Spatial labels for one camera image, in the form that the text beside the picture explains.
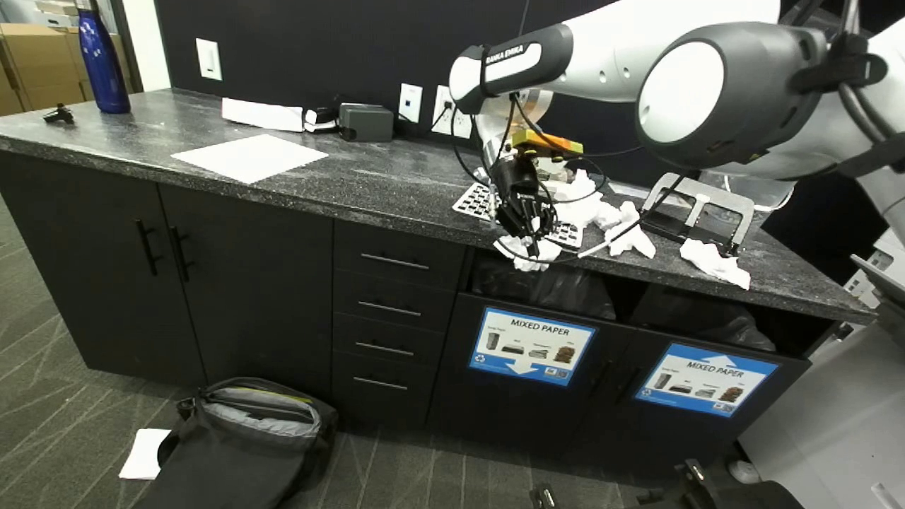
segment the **drawer handle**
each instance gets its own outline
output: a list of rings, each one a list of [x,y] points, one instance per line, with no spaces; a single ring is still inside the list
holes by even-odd
[[[359,299],[363,309],[384,310],[384,314],[403,314],[403,316],[422,316],[417,309],[398,309],[384,303]]]
[[[373,344],[373,341],[357,341],[357,348],[364,348],[364,351],[380,351],[380,354],[391,354],[391,355],[417,355],[414,351],[404,351],[404,348],[388,348],[388,344]]]
[[[383,382],[383,378],[369,378],[369,375],[352,375],[359,384],[370,384],[370,386],[384,386],[384,389],[398,389],[407,393],[407,384],[394,384],[394,382]]]
[[[414,259],[398,259],[398,258],[384,258],[384,253],[373,253],[373,251],[363,251],[364,259],[373,262],[388,262],[388,265],[404,265],[404,268],[417,268],[417,272],[429,272],[429,265],[424,262],[414,262]]]

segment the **cabinet drawer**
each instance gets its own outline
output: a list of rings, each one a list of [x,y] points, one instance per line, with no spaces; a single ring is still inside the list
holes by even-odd
[[[414,286],[456,287],[465,248],[369,227],[337,227],[337,268]]]
[[[354,354],[340,354],[335,362],[340,416],[394,430],[422,430],[432,386],[429,367]]]
[[[340,273],[337,310],[417,327],[446,327],[453,292]]]
[[[435,365],[444,344],[444,330],[407,327],[357,314],[337,314],[335,334],[337,344],[349,354],[417,365]]]

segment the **blue water bottle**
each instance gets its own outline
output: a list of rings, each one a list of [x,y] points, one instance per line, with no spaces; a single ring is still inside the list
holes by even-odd
[[[80,46],[93,102],[101,114],[128,114],[131,99],[118,73],[114,40],[100,20],[93,0],[80,0]]]

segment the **white paper on floor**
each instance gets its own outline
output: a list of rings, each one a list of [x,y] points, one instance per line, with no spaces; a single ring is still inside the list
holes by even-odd
[[[137,432],[131,459],[123,463],[118,478],[125,481],[156,481],[161,473],[158,447],[171,430],[141,427]]]

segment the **small box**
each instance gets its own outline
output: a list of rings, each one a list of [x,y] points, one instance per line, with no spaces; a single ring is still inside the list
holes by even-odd
[[[345,139],[357,142],[388,142],[394,139],[394,114],[380,105],[342,102],[340,105],[340,130]]]

